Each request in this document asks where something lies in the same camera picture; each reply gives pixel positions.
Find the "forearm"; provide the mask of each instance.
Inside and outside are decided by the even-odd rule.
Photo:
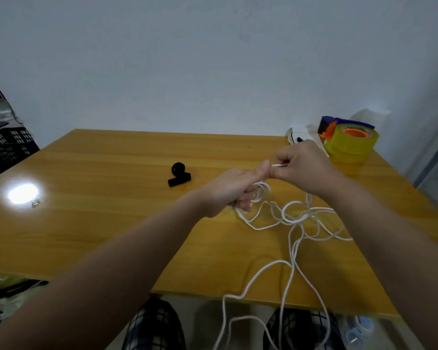
[[[0,326],[0,349],[103,349],[146,301],[201,217],[190,193],[98,248]]]
[[[327,202],[422,344],[438,349],[438,244],[357,183]]]

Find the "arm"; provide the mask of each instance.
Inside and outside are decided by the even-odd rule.
[[[229,170],[172,207],[96,249],[0,325],[0,350],[104,349],[148,298],[195,224],[230,202],[249,209],[252,184],[269,176]]]
[[[396,309],[426,349],[438,349],[438,244],[346,178],[312,141],[276,154],[271,177],[333,207]]]

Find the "white power cord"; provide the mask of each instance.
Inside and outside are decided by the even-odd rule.
[[[273,166],[286,166],[286,164],[275,164]],[[265,182],[258,182],[255,185],[258,186],[258,190],[256,193],[256,198],[251,200],[252,204],[254,202],[259,202],[261,199],[263,199],[263,197],[267,194],[268,191],[271,190],[271,187],[265,183]],[[331,213],[331,214],[335,214],[336,212],[331,209],[331,208],[324,208],[324,207],[310,207],[311,203],[313,202],[313,195],[311,194],[306,194],[305,196],[305,202],[302,201],[291,201],[289,203],[287,203],[282,209],[280,209],[280,207],[274,202],[274,201],[263,201],[258,209],[258,212],[256,213],[256,215],[250,219],[246,219],[242,213],[237,210],[237,214],[239,215],[239,218],[241,220],[243,220],[248,226],[250,226],[252,229],[254,230],[262,230],[262,229],[268,229],[271,227],[275,227],[279,224],[284,224],[287,226],[292,226],[291,230],[289,231],[289,236],[288,236],[288,240],[289,240],[289,256],[291,258],[291,262],[289,263],[286,260],[275,260],[267,265],[265,265],[264,267],[262,267],[250,280],[250,282],[247,284],[247,286],[245,287],[245,290],[243,291],[243,293],[240,296],[237,295],[231,295],[231,294],[226,294],[222,297],[222,327],[219,333],[219,336],[216,340],[216,343],[214,344],[213,350],[217,350],[217,348],[219,347],[219,343],[222,339],[222,337],[224,336],[224,331],[226,329],[226,321],[227,321],[227,317],[226,317],[226,298],[231,298],[231,299],[236,299],[236,300],[241,300],[245,297],[246,293],[248,292],[248,289],[250,288],[251,284],[257,279],[257,277],[266,269],[268,269],[269,267],[275,265],[275,264],[286,264],[291,268],[291,275],[289,277],[289,281],[287,282],[287,285],[285,287],[284,290],[284,294],[282,296],[282,301],[281,301],[281,308],[280,308],[280,313],[279,313],[279,348],[276,347],[276,345],[274,344],[274,342],[271,339],[271,335],[269,334],[268,329],[266,328],[266,324],[264,324],[264,322],[258,318],[255,317],[254,315],[245,315],[245,316],[241,316],[241,317],[235,317],[232,318],[229,321],[229,327],[228,327],[228,338],[227,338],[227,344],[226,344],[226,348],[229,345],[230,342],[230,337],[231,337],[231,332],[232,332],[232,323],[235,321],[240,321],[243,319],[254,319],[257,320],[258,322],[260,322],[263,327],[264,327],[264,331],[266,332],[266,335],[269,339],[269,343],[271,344],[271,346],[275,349],[275,350],[279,350],[282,348],[282,322],[283,322],[283,313],[284,313],[284,306],[285,306],[285,299],[287,297],[287,292],[289,291],[289,287],[291,286],[291,282],[292,279],[294,277],[294,272],[295,272],[295,268],[297,268],[298,272],[300,273],[300,275],[302,275],[302,277],[304,278],[304,280],[307,282],[307,284],[313,289],[313,291],[315,292],[315,294],[317,295],[319,301],[321,302],[321,306],[323,306],[323,310],[325,312],[325,316],[327,319],[327,322],[329,324],[329,315],[328,315],[328,311],[326,309],[326,306],[323,302],[323,299],[321,298],[320,294],[318,293],[318,291],[316,290],[315,286],[313,286],[311,284],[311,282],[309,282],[309,280],[307,279],[307,277],[303,274],[303,272],[300,270],[300,267],[297,264],[296,258],[297,258],[297,251],[298,251],[298,247],[300,246],[300,243],[302,242],[302,240],[304,239],[311,239],[313,241],[327,241],[333,237],[340,239],[342,241],[352,241],[352,238],[343,238],[343,237],[339,237],[338,235],[344,231],[345,227],[343,227],[342,229],[340,229],[339,231],[333,233],[331,231],[329,231],[326,226],[321,223],[321,221],[316,217],[317,214],[326,212],[326,213]],[[292,216],[290,216],[289,214],[287,214],[285,211],[286,209],[293,205],[293,204],[302,204],[306,206],[306,210],[303,211],[300,216],[295,219]],[[256,228],[254,227],[251,223],[258,217],[258,215],[261,212],[261,209],[264,205],[269,205],[271,206],[271,214],[274,217],[274,219],[276,220],[276,223],[273,223],[269,226],[266,227],[260,227],[260,228]],[[277,209],[280,212],[280,216],[276,216],[274,214],[274,209]],[[317,226],[317,232],[315,235],[309,236],[306,234],[305,232],[305,228],[303,226],[303,222],[305,220],[310,219],[311,221],[314,221],[316,223]],[[292,231],[295,229],[295,227],[297,225],[300,225],[300,229],[302,230],[302,235],[300,236],[299,239],[297,239],[293,244],[291,242],[291,236],[292,236]],[[328,237],[325,238],[317,238],[319,236],[319,233],[321,232],[321,227],[323,227],[323,229],[329,234]],[[331,327],[328,326],[326,329],[326,335],[323,338],[323,341],[315,348],[317,349],[318,347],[320,347],[321,345],[324,345],[328,339],[329,339],[329,335],[331,333]]]

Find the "white wall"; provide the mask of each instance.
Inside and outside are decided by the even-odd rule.
[[[438,127],[438,0],[0,0],[0,87],[41,147],[75,127],[283,135],[378,105],[377,150],[406,172]]]

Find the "plaid pants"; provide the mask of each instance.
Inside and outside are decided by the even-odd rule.
[[[278,346],[279,308],[269,318],[266,327]],[[313,350],[323,340],[327,327],[331,336],[322,349],[345,350],[336,317],[323,312],[285,308],[283,314],[282,350]],[[182,325],[169,302],[150,298],[131,320],[122,350],[186,350]],[[272,349],[263,332],[263,350]]]

